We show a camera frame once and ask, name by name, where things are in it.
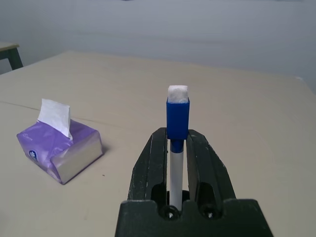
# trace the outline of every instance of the beige tabletop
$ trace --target beige tabletop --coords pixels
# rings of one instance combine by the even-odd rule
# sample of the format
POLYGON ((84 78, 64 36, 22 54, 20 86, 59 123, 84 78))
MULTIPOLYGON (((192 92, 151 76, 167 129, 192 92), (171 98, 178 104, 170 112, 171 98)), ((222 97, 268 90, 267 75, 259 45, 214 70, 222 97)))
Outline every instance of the beige tabletop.
POLYGON ((0 42, 0 52, 18 47, 19 45, 17 43, 0 42))
POLYGON ((314 236, 316 97, 303 82, 77 52, 0 76, 0 236, 114 236, 132 168, 165 126, 170 84, 189 86, 190 128, 226 165, 237 198, 258 200, 276 237, 314 236), (99 130, 108 147, 64 186, 15 137, 35 123, 41 98, 69 104, 72 118, 99 130))

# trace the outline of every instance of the white eraser pad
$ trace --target white eraser pad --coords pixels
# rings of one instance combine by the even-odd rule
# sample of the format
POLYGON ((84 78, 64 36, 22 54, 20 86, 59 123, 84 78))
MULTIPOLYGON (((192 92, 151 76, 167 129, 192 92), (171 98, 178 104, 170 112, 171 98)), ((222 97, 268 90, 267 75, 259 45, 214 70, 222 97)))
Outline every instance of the white eraser pad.
POLYGON ((186 85, 171 85, 168 88, 169 103, 188 103, 188 86, 186 85))
POLYGON ((38 121, 46 123, 60 131, 66 137, 73 139, 70 133, 70 106, 52 100, 41 100, 38 121))

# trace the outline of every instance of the tissue box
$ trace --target tissue box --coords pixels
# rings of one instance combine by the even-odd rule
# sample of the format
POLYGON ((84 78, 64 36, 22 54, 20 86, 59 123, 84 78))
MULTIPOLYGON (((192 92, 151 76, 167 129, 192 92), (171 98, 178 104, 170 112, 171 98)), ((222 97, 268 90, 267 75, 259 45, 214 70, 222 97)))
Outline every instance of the tissue box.
POLYGON ((71 120, 73 139, 38 121, 17 134, 25 155, 61 184, 66 184, 102 155, 100 133, 71 120))

